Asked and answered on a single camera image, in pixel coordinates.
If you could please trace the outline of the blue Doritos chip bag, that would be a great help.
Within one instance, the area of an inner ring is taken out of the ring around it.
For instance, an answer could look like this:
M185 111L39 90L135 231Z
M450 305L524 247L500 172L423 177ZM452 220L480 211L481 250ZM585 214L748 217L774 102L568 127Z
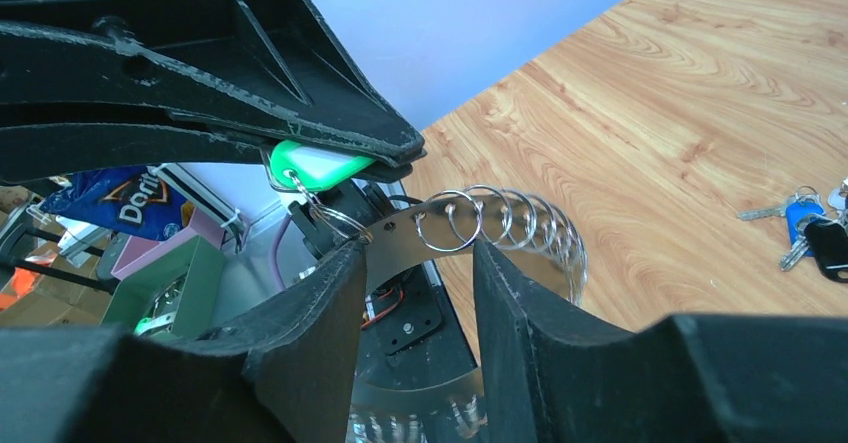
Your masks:
M183 230L195 206L146 166L83 171L70 185L50 194L41 209L153 241Z

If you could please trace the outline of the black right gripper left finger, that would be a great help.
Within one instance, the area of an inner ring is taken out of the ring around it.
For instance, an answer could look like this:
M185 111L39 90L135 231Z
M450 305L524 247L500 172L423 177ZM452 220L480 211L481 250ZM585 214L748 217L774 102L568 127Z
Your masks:
M350 242L196 340L115 326L1 333L5 442L341 442L366 286Z

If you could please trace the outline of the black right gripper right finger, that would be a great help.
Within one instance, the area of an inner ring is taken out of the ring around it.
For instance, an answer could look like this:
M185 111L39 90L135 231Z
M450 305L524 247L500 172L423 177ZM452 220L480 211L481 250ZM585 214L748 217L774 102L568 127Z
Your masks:
M843 318L673 314L630 332L485 242L473 284L494 442L843 442Z

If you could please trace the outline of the green open box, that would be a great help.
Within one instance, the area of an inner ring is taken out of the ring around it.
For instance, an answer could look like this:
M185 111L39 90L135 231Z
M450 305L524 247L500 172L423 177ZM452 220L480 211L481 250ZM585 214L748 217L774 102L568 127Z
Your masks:
M120 282L100 324L157 341L196 338L210 327L224 264L194 237Z

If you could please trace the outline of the pink box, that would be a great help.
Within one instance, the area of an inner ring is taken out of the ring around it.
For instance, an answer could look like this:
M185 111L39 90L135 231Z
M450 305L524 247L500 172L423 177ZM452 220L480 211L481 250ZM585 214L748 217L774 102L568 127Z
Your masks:
M165 241L154 241L130 236L111 271L113 277L123 280L169 251L194 237L202 237L215 248L220 248L225 230L203 210L195 208L188 225Z

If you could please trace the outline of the pile of tagged keys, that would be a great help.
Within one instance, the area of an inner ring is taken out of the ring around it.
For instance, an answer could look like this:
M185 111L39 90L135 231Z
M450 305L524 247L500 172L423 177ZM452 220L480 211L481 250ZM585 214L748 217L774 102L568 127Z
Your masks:
M745 210L742 221L781 218L786 222L789 249L779 260L783 272L809 258L827 280L847 283L847 182L823 198L814 188L801 186L776 206Z

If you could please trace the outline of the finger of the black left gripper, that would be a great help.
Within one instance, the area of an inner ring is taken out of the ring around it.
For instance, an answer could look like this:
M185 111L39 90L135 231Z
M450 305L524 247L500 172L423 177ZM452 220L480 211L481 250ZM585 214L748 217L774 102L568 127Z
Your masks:
M392 112L237 105L220 114L135 105L4 105L1 180L160 163L259 163L284 140L377 161L378 175L404 176L412 126Z
M1 126L209 138L196 161L285 140L424 153L311 0L1 0Z

